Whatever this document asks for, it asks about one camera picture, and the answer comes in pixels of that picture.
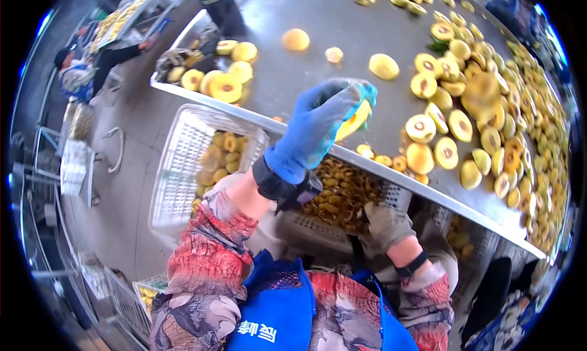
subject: blue glove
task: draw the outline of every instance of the blue glove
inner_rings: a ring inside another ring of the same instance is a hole
[[[365,80],[329,79],[297,97],[288,129],[274,147],[265,150],[269,168],[290,184],[303,182],[327,154],[342,122],[363,100],[375,107],[377,89]]]

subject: floral print shirt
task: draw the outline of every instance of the floral print shirt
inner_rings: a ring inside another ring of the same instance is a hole
[[[247,297],[242,279],[253,263],[245,241],[257,222],[225,190],[203,200],[167,265],[169,287],[153,300],[151,350],[222,350]],[[307,272],[316,298],[309,350],[380,350],[378,297],[340,273]],[[283,274],[267,283],[282,286]],[[401,283],[398,319],[422,351],[445,351],[454,321],[449,279],[434,264]]]

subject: gray glove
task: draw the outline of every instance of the gray glove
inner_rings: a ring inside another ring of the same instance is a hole
[[[404,212],[389,207],[383,202],[377,206],[368,202],[364,211],[371,223],[369,232],[374,242],[380,245],[382,252],[386,252],[402,239],[415,236],[415,231],[412,230],[412,221]]]

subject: stainless steel table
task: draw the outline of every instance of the stainless steel table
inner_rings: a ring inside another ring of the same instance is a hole
[[[460,184],[460,164],[454,170],[436,166],[429,173],[430,185],[425,186],[354,152],[361,143],[368,143],[376,153],[388,156],[399,155],[398,149],[405,147],[401,141],[401,129],[409,117],[423,113],[426,106],[424,100],[416,98],[410,91],[410,80],[415,74],[414,58],[418,53],[429,53],[426,45],[430,42],[430,26],[434,23],[433,11],[438,10],[448,16],[450,7],[434,0],[432,5],[423,4],[428,14],[416,17],[388,0],[377,0],[371,7],[357,5],[352,0],[237,1],[248,28],[246,37],[238,40],[253,42],[258,48],[253,65],[255,76],[247,87],[246,96],[239,101],[241,107],[179,86],[156,82],[155,74],[151,85],[282,135],[286,125],[272,118],[282,117],[287,122],[300,92],[330,77],[366,79],[378,88],[378,103],[369,121],[369,129],[349,136],[343,142],[344,147],[333,146],[331,154],[479,223],[538,258],[545,257],[544,253],[524,240],[526,232],[521,227],[521,212],[508,208],[505,200],[495,195],[493,176],[484,177],[478,188],[467,191]],[[460,0],[455,1],[457,6],[454,10],[467,22],[476,24],[485,40],[504,59],[511,58],[505,41],[506,37],[514,37],[507,29],[473,0],[468,1],[475,6],[475,14],[465,10]],[[183,30],[172,48],[189,47],[199,32],[209,25],[209,17],[202,10]],[[283,48],[282,34],[290,28],[301,28],[308,33],[311,44],[306,51],[293,53]],[[345,54],[340,66],[325,59],[324,51],[333,46],[340,47]],[[397,61],[400,75],[396,80],[378,79],[367,69],[369,58],[375,53],[388,54]],[[480,147],[479,133],[476,128],[474,130],[476,134],[472,143],[457,142],[461,162],[471,159],[470,151]],[[430,142],[430,146],[434,146],[438,138]],[[528,137],[527,142],[535,149]]]

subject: black wristband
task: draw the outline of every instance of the black wristband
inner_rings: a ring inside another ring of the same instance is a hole
[[[410,264],[405,267],[396,267],[396,272],[401,278],[412,277],[414,272],[418,270],[428,260],[428,251],[422,248],[422,253],[418,255]]]

